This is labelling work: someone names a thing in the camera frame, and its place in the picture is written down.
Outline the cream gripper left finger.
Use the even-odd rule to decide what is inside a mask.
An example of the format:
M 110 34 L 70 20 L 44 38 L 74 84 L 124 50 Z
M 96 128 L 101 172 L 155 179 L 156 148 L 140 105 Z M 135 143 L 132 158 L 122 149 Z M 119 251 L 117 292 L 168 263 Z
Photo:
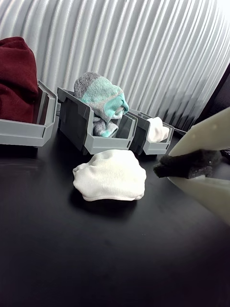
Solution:
M 169 155 L 160 159 L 167 167 L 179 165 L 202 166 L 213 159 L 217 152 L 230 147 L 230 109 L 195 124 L 173 147 Z

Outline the cream gripper right finger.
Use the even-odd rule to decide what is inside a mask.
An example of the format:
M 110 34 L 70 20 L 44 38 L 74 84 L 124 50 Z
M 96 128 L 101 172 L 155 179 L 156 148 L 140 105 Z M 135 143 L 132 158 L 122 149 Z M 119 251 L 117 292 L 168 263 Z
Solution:
M 157 165 L 154 172 L 159 178 L 168 178 L 185 194 L 230 224 L 230 182 L 212 178 L 212 167 L 179 170 Z

